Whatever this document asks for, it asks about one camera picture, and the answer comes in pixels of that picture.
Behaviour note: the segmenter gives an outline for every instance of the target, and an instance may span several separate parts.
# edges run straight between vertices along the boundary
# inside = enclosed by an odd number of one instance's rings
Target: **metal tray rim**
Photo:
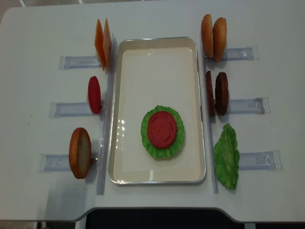
[[[200,115],[201,115],[201,133],[202,133],[202,139],[203,139],[203,158],[204,158],[204,172],[200,179],[196,181],[115,181],[110,176],[110,153],[111,153],[111,138],[112,138],[112,126],[113,126],[113,115],[114,115],[114,101],[115,101],[115,95],[116,95],[116,83],[117,83],[117,74],[115,74],[114,77],[114,85],[113,85],[113,94],[112,94],[112,108],[111,108],[111,130],[110,130],[110,137],[108,142],[108,156],[107,156],[107,167],[108,167],[108,177],[111,180],[111,182],[117,184],[117,185],[142,185],[142,184],[198,184],[203,181],[203,179],[206,176],[206,157],[205,157],[205,145],[204,145],[204,132],[203,132],[203,113],[202,113],[202,100],[201,100],[201,90],[200,90],[200,79],[199,79],[199,65],[198,65],[198,51],[197,51],[197,44],[195,40],[191,37],[166,37],[166,38],[143,38],[143,39],[131,39],[131,40],[124,40],[120,43],[117,49],[117,56],[116,60],[118,59],[120,46],[124,44],[125,42],[134,42],[134,41],[150,41],[150,40],[165,40],[165,39],[180,39],[180,38],[187,38],[194,42],[195,44],[195,54],[196,54],[196,61],[197,61],[197,79],[198,79],[198,91],[199,91],[199,104],[200,104]]]

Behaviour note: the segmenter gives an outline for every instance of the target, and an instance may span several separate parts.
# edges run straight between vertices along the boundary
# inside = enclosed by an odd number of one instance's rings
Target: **bread slice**
[[[73,131],[69,149],[69,164],[77,179],[84,179],[91,164],[91,141],[88,132],[80,127]]]
[[[213,26],[214,59],[220,61],[224,54],[227,41],[227,22],[218,18]]]
[[[201,39],[205,54],[213,58],[213,24],[210,14],[206,14],[201,22]]]

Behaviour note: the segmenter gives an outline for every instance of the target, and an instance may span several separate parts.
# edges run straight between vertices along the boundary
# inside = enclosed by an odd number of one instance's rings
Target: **top bun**
[[[201,22],[201,39],[205,54],[213,58],[213,28],[210,14],[206,14]]]
[[[214,59],[220,61],[227,40],[227,22],[225,18],[218,18],[213,26]]]

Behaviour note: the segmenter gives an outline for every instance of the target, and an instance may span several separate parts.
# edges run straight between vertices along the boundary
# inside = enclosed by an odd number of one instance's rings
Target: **white table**
[[[9,10],[0,25],[0,219],[75,220],[95,208],[191,207],[216,208],[239,221],[305,221],[304,9],[304,1],[197,0]],[[231,98],[268,96],[271,114],[235,115],[228,121],[236,129],[240,152],[279,149],[283,170],[240,171],[236,191],[219,185],[214,194],[206,137],[207,174],[199,185],[120,187],[107,177],[105,194],[97,196],[96,174],[76,180],[70,172],[38,172],[41,153],[68,153],[76,127],[85,127],[93,149],[99,150],[102,124],[97,117],[48,117],[51,101],[86,101],[93,75],[106,90],[100,69],[58,69],[61,55],[95,52],[98,18],[108,17],[118,43],[190,36],[199,46],[206,13],[213,21],[227,19],[229,47],[258,46],[258,61],[222,66]],[[222,125],[216,127],[220,135]]]

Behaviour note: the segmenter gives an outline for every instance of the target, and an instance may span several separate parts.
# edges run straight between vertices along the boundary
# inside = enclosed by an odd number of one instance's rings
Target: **orange cheese slice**
[[[96,52],[100,58],[101,65],[103,68],[103,71],[105,71],[105,66],[106,66],[106,59],[105,59],[105,53],[103,49],[103,29],[100,20],[97,20],[96,23],[96,29],[95,29],[95,39],[94,39],[94,46],[96,49]]]
[[[105,27],[104,27],[103,49],[104,49],[104,53],[105,53],[107,69],[110,70],[111,36],[110,36],[107,18],[106,18]]]

